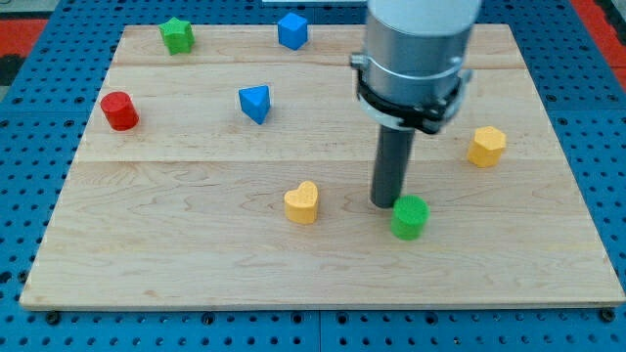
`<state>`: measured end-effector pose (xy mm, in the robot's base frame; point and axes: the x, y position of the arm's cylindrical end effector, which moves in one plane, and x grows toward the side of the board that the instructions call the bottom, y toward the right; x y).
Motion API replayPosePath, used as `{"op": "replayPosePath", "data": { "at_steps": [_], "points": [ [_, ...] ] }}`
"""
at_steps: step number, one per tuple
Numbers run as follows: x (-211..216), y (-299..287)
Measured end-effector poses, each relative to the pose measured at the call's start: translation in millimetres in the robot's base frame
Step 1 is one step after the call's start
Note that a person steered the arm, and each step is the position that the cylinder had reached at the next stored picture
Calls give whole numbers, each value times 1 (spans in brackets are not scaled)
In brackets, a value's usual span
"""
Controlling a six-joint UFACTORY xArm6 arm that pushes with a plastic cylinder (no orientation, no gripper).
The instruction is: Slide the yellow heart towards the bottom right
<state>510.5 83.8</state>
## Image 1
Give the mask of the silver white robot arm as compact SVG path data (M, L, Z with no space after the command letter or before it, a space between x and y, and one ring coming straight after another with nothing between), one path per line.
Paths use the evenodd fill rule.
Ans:
M357 71L361 108L398 131L436 134L458 112L471 80L466 49L481 0L369 0Z

